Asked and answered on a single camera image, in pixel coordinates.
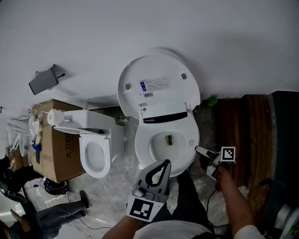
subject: toilet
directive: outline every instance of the toilet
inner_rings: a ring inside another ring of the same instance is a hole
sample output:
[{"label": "toilet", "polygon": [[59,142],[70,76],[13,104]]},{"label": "toilet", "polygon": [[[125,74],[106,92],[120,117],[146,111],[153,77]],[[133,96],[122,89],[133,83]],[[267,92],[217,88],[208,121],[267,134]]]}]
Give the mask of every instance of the toilet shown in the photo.
[{"label": "toilet", "polygon": [[192,110],[200,92],[178,55],[153,49],[132,60],[120,76],[118,101],[126,116],[139,119],[135,152],[141,169],[169,159],[174,177],[190,166],[199,145]]},{"label": "toilet", "polygon": [[81,164],[90,176],[105,177],[111,162],[124,154],[124,127],[115,119],[89,110],[65,111],[64,121],[54,129],[79,134]]}]

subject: marble floor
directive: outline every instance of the marble floor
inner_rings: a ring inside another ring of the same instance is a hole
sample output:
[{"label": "marble floor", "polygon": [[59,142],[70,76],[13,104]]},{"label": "marble floor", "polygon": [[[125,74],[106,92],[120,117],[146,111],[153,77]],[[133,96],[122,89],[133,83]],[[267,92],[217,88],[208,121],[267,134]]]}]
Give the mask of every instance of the marble floor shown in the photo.
[{"label": "marble floor", "polygon": [[[85,190],[92,203],[88,209],[88,215],[82,218],[82,221],[93,229],[101,227],[113,227],[125,214],[126,203],[129,194],[132,193],[132,186],[136,183],[138,173],[138,160],[135,155],[134,140],[138,127],[138,120],[129,117],[128,121],[122,123],[120,118],[124,118],[120,108],[112,110],[98,111],[116,118],[118,124],[125,127],[125,153],[122,160],[114,161],[111,164],[109,174],[105,178],[97,179],[83,174],[70,180],[70,194],[68,196],[53,196],[45,192],[43,187],[30,188],[34,184],[41,184],[39,180],[33,180],[25,185],[28,188],[27,194],[36,207],[37,211],[51,207],[56,204],[67,203],[68,199],[72,201],[79,200],[79,191]],[[214,116],[207,102],[203,102],[195,111],[194,117],[198,123],[200,133],[200,145],[207,149],[215,149],[215,129]],[[189,168],[189,173],[194,181],[199,194],[199,199],[206,207],[210,194],[214,191],[214,181],[206,176],[205,171],[200,170],[197,160]],[[245,196],[247,191],[245,187],[240,188]],[[170,197],[167,201],[167,207],[172,213],[176,208],[178,197],[178,183],[175,178],[171,179]],[[216,226],[216,231],[225,230],[228,223],[224,199],[221,192],[216,192],[209,203],[209,220]],[[109,229],[102,228],[93,230],[85,226],[80,220],[75,220],[68,226],[75,227],[83,233],[86,238],[101,238]]]}]

